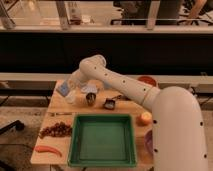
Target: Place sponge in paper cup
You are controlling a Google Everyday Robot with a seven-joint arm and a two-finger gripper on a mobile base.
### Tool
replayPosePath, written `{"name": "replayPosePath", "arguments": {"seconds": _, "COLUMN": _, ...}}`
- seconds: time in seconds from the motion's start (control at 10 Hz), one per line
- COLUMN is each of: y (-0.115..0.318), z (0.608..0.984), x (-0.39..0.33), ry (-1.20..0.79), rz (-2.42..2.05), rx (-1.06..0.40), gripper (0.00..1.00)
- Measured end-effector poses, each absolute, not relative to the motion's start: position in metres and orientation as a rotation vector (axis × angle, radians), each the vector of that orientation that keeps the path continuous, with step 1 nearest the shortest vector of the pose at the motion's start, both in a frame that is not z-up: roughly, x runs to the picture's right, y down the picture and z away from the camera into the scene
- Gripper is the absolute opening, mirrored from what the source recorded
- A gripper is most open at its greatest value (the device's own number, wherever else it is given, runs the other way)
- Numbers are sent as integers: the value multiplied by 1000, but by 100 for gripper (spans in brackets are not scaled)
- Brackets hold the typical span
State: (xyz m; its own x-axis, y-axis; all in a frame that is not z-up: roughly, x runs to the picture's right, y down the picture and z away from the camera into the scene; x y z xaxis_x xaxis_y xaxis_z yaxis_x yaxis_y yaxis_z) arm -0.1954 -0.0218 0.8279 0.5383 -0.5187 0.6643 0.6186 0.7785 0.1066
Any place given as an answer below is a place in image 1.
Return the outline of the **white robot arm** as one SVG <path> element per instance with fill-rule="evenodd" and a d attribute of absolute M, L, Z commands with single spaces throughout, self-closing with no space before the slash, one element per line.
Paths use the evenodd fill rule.
<path fill-rule="evenodd" d="M 152 113 L 155 171 L 208 171 L 203 116 L 188 90 L 178 86 L 159 89 L 110 71 L 101 55 L 81 60 L 68 85 L 83 86 L 91 79 L 102 81 Z"/>

